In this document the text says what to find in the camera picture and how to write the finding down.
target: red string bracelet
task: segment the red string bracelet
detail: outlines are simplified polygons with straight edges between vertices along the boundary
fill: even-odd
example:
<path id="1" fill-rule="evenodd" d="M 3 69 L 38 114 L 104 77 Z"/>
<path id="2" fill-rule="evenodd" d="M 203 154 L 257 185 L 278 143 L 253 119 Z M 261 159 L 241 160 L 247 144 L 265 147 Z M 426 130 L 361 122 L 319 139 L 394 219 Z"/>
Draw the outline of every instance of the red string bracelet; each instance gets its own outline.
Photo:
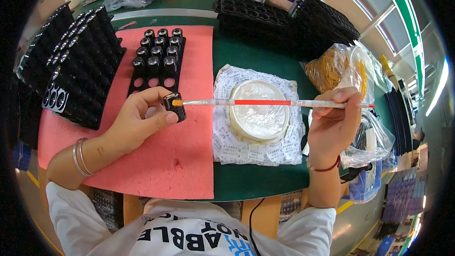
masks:
<path id="1" fill-rule="evenodd" d="M 307 168 L 310 169 L 310 170 L 313 170 L 313 171 L 316 171 L 316 172 L 327 172 L 327 171 L 331 171 L 333 168 L 335 168 L 335 166 L 337 168 L 340 168 L 340 164 L 341 164 L 341 157 L 338 155 L 337 157 L 337 161 L 335 162 L 335 164 L 333 164 L 330 168 L 327 168 L 327 169 L 315 169 L 314 167 L 312 167 L 310 165 L 310 163 L 308 162 L 308 158 L 307 158 Z"/>

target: floor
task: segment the floor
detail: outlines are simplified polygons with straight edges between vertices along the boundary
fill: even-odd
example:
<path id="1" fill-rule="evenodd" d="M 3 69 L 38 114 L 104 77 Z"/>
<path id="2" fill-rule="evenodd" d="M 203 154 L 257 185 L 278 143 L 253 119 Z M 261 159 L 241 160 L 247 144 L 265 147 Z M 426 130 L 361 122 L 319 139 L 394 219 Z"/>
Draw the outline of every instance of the floor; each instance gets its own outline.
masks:
<path id="1" fill-rule="evenodd" d="M 36 152 L 32 152 L 29 171 L 16 170 L 22 196 L 37 231 L 49 244 L 54 255 L 64 255 L 61 244 L 55 234 L 49 215 L 44 211 L 39 191 Z M 383 184 L 390 174 L 383 175 Z M 385 185 L 382 185 L 377 196 L 366 204 L 352 204 L 341 200 L 337 209 L 337 218 L 333 227 L 331 256 L 345 256 L 376 227 L 381 215 Z"/>

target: black cable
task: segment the black cable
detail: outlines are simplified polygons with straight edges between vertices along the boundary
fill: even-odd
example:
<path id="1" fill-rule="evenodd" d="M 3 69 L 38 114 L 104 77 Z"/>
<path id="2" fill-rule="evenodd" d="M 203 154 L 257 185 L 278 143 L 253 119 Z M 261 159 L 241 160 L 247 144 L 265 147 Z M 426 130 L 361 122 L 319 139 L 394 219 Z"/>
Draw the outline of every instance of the black cable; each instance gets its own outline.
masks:
<path id="1" fill-rule="evenodd" d="M 254 209 L 250 213 L 250 239 L 251 239 L 251 242 L 253 243 L 254 251 L 256 251 L 256 256 L 261 256 L 261 253 L 259 253 L 258 247 L 256 246 L 256 243 L 254 242 L 254 239 L 253 239 L 253 229 L 251 227 L 251 217 L 253 216 L 254 210 L 257 209 L 259 207 L 259 205 L 262 204 L 262 202 L 264 202 L 264 200 L 265 200 L 265 198 L 262 198 L 262 200 L 259 202 L 259 204 L 257 206 L 255 206 Z"/>

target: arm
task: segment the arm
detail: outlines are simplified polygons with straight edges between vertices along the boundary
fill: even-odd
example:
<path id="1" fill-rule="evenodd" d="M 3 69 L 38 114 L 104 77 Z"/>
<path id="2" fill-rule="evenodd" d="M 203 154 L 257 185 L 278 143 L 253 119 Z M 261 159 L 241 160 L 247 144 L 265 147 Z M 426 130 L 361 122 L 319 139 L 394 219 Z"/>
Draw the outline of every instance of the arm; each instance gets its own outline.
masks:
<path id="1" fill-rule="evenodd" d="M 362 95 L 356 88 L 349 87 L 328 91 L 316 99 L 338 103 L 348 101 L 346 109 L 313 109 L 307 162 L 315 169 L 327 169 L 354 140 L 360 125 Z M 340 199 L 338 168 L 327 172 L 310 170 L 309 174 L 309 203 L 313 207 L 288 220 L 276 240 L 305 256 L 329 255 L 336 217 L 334 207 Z"/>
<path id="2" fill-rule="evenodd" d="M 327 91 L 316 100 L 346 104 L 346 109 L 315 108 L 308 133 L 310 154 L 307 162 L 315 169 L 330 168 L 354 140 L 360 125 L 362 95 L 354 87 Z M 340 199 L 338 168 L 327 172 L 310 170 L 309 203 L 317 208 L 331 208 Z"/>
<path id="3" fill-rule="evenodd" d="M 160 104 L 162 97 L 169 93 L 155 87 L 130 95 L 111 128 L 101 136 L 84 141 L 82 156 L 87 169 L 95 173 L 138 148 L 151 134 L 176 123 L 177 115 L 165 111 Z M 155 115 L 146 118 L 149 107 L 154 107 Z M 76 190 L 85 176 L 75 166 L 73 146 L 51 159 L 47 177 L 50 181 L 46 186 L 49 215 L 65 254 L 89 254 L 111 233 L 89 198 Z"/>
<path id="4" fill-rule="evenodd" d="M 83 142 L 82 156 L 88 171 L 95 173 L 108 166 L 122 155 L 138 148 L 153 133 L 175 124 L 178 121 L 177 115 L 165 111 L 161 106 L 162 98 L 170 93 L 162 87 L 154 87 L 130 95 L 111 128 L 104 134 Z M 152 106 L 156 107 L 156 114 L 146 119 L 146 112 Z M 84 181 L 86 177 L 79 173 L 74 163 L 73 145 L 50 160 L 47 177 L 49 181 L 70 190 L 76 190 Z"/>

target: pink foam pad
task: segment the pink foam pad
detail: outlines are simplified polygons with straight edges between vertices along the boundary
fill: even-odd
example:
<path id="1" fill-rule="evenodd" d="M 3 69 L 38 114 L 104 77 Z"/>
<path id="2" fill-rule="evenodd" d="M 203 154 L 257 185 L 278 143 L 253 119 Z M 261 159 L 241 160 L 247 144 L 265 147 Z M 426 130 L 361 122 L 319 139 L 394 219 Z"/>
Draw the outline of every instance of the pink foam pad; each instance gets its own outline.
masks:
<path id="1" fill-rule="evenodd" d="M 117 32 L 127 52 L 107 95 L 98 131 L 82 128 L 43 110 L 38 136 L 38 162 L 46 169 L 60 150 L 82 137 L 104 133 L 114 122 L 133 74 L 144 27 Z M 180 73 L 179 92 L 184 100 L 213 98 L 211 26 L 167 26 L 181 28 L 187 38 Z M 84 184 L 125 194 L 165 199 L 213 199 L 212 107 L 185 106 L 187 118 L 153 134 L 140 148 L 87 178 Z"/>

